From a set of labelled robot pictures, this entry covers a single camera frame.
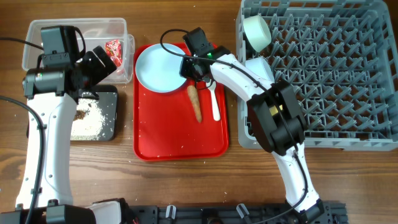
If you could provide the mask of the orange carrot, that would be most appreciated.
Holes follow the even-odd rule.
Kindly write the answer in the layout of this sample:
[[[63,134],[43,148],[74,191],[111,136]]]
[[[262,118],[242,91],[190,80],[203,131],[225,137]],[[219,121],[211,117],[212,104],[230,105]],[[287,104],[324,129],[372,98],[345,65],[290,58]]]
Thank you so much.
[[[200,101],[198,97],[198,92],[197,89],[193,85],[189,85],[187,87],[187,93],[188,97],[190,99],[190,102],[193,106],[193,110],[195,113],[195,117],[199,123],[202,122],[202,116],[201,116],[201,108],[200,108]]]

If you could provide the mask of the white plastic spoon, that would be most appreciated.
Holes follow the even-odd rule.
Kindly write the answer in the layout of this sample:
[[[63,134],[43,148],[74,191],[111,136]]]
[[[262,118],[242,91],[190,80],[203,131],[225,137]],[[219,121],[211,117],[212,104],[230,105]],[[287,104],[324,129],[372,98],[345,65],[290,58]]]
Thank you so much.
[[[216,83],[215,82],[208,82],[206,84],[206,87],[210,91],[213,119],[215,121],[219,121],[221,119],[221,116],[220,116],[220,111],[219,111],[219,108],[218,108],[218,102],[217,102],[216,95],[215,95]]]

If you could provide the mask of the red snack wrapper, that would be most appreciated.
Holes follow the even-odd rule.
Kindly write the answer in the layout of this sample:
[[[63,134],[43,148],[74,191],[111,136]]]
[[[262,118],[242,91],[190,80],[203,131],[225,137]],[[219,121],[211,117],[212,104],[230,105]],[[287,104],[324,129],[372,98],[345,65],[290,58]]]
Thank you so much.
[[[119,39],[111,40],[105,43],[106,54],[110,57],[113,63],[120,67],[123,63],[122,44]]]

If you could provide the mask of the light blue plate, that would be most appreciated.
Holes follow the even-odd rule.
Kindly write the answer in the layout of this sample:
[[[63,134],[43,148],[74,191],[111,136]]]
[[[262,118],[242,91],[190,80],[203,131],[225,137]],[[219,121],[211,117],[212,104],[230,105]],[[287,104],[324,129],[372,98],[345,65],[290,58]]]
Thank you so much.
[[[156,93],[169,93],[177,90],[187,81],[180,75],[183,58],[168,52],[184,54],[173,44],[154,44],[143,50],[136,61],[136,77],[147,90]]]

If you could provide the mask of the brown food scrap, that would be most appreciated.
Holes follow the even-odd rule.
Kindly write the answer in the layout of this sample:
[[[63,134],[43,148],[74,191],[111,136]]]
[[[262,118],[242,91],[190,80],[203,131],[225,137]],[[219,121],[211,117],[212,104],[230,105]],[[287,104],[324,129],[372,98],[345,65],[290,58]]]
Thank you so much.
[[[88,113],[87,110],[77,110],[76,115],[74,117],[74,121],[79,119],[84,119],[87,113]]]

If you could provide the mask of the white rice pile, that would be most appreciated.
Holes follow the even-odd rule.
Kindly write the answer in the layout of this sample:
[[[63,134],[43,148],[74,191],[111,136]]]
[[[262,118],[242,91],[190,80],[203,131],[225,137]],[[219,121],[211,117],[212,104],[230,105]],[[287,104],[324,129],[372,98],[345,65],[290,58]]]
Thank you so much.
[[[70,139],[72,141],[99,140],[106,121],[99,101],[80,98],[76,110],[87,110],[88,113],[84,119],[73,120]]]

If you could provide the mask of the light blue bowl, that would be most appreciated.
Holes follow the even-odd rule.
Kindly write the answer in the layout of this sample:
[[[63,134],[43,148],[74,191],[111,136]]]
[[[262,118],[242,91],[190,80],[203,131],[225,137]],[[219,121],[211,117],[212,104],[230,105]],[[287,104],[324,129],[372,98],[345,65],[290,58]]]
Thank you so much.
[[[275,82],[273,71],[264,57],[249,59],[245,62],[245,66],[256,75]]]

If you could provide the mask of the green bowl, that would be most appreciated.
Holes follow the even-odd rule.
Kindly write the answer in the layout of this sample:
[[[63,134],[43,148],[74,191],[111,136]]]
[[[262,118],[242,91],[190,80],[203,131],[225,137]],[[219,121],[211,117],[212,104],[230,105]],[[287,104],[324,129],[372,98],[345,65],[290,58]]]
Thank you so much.
[[[270,28],[260,15],[243,19],[243,29],[249,44],[256,52],[261,52],[271,43]]]

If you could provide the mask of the yellow plastic cup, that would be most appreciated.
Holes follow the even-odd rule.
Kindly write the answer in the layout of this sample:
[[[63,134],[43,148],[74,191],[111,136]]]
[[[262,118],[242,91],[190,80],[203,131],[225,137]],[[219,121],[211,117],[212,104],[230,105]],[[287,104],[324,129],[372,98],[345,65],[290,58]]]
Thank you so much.
[[[282,110],[283,110],[283,106],[282,105],[279,105],[279,109],[277,109],[276,106],[272,106],[272,107],[269,108],[269,111],[270,111],[272,116],[278,114],[279,111],[282,111]]]

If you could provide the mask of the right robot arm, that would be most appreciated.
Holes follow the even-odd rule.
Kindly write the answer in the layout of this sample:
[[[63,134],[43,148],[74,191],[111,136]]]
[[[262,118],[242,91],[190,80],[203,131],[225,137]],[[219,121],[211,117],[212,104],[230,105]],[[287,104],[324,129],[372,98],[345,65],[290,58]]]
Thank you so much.
[[[304,154],[307,122],[292,85],[256,75],[223,46],[214,47],[201,28],[186,31],[189,55],[180,74],[194,82],[217,82],[246,102],[252,132],[258,144],[271,153],[285,185],[286,201],[299,223],[310,223],[323,212],[313,188]]]

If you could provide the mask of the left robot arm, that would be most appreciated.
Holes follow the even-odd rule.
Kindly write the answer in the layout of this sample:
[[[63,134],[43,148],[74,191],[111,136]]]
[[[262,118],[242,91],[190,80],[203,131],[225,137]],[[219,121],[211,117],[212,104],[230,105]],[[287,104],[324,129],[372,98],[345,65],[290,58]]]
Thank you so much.
[[[29,139],[24,180],[16,207],[1,214],[2,223],[134,223],[123,198],[73,204],[70,188],[70,137],[83,91],[116,69],[102,47],[86,49],[75,26],[41,30],[42,54],[22,81],[29,113]]]

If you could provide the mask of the grey dishwasher rack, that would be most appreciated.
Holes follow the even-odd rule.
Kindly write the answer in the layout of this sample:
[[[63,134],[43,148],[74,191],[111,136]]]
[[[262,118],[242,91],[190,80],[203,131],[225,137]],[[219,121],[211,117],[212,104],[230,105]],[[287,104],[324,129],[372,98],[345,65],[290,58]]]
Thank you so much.
[[[289,82],[308,123],[307,147],[397,148],[397,45],[383,1],[242,1],[236,50],[257,57],[243,20],[271,30],[262,52],[276,80]]]

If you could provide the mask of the clear plastic bin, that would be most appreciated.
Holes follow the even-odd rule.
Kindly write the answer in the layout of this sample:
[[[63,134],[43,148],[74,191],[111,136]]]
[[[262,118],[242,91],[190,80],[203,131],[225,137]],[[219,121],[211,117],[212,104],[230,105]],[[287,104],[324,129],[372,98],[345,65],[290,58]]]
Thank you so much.
[[[104,47],[105,43],[118,39],[121,43],[122,63],[115,72],[102,81],[102,84],[122,84],[132,80],[135,43],[133,35],[127,31],[125,19],[114,17],[34,20],[30,23],[25,40],[42,45],[41,28],[59,25],[79,28],[87,50],[93,50],[99,45]]]

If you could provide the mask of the black plastic tray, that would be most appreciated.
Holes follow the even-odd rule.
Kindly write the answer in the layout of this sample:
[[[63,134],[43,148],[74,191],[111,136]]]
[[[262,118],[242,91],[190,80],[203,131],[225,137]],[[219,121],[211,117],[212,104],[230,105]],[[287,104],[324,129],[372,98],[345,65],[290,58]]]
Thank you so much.
[[[97,141],[110,141],[116,131],[118,107],[118,91],[112,85],[98,85],[92,92],[84,91],[73,99],[70,95],[57,96],[54,92],[41,93],[27,101],[45,125],[45,137],[48,143],[60,145],[72,142],[71,131],[76,108],[80,98],[99,101],[106,121],[103,125],[102,136]]]

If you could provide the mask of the red serving tray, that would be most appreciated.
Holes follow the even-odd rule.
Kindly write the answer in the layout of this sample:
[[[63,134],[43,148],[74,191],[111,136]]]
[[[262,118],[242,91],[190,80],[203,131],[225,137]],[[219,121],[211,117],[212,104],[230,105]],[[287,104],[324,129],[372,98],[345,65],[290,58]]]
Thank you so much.
[[[224,86],[218,84],[215,96],[221,118],[213,119],[211,93],[199,84],[198,98],[202,121],[195,117],[183,87],[171,93],[156,93],[133,78],[133,150],[144,161],[170,161],[218,157],[229,146],[228,117]]]

